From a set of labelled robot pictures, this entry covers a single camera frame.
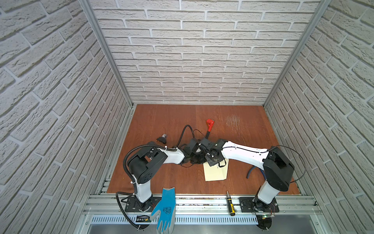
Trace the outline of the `cream yellow envelope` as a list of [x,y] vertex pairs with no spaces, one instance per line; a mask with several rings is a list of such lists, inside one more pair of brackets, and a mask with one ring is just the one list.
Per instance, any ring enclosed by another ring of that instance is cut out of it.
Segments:
[[228,176],[228,160],[224,159],[222,162],[210,166],[208,162],[203,164],[205,181],[220,181],[226,180]]

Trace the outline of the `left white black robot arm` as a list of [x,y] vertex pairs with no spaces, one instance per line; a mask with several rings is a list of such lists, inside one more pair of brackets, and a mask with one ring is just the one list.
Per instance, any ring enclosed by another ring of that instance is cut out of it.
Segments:
[[187,145],[168,148],[151,141],[130,150],[123,160],[123,168],[131,179],[140,211],[145,212],[152,206],[151,179],[163,164],[203,164],[206,154],[199,143],[190,149]]

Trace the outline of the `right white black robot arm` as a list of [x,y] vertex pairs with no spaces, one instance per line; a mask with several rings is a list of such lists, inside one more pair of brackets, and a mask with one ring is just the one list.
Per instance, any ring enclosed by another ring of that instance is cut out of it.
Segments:
[[225,159],[237,160],[264,172],[265,182],[253,199],[256,209],[268,206],[279,192],[287,192],[289,189],[294,165],[277,146],[270,149],[252,148],[225,139],[217,142],[203,139],[198,145],[210,166]]

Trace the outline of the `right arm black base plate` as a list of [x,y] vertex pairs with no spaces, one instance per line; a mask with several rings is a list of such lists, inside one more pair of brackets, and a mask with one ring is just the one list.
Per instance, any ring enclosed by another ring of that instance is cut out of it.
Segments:
[[265,204],[255,197],[239,197],[242,213],[278,213],[280,211],[276,199],[270,204]]

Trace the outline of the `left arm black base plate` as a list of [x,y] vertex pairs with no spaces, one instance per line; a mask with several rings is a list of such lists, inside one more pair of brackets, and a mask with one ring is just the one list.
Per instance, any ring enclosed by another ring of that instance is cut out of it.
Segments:
[[160,200],[161,197],[151,197],[146,202],[141,203],[137,197],[128,198],[125,212],[152,212]]

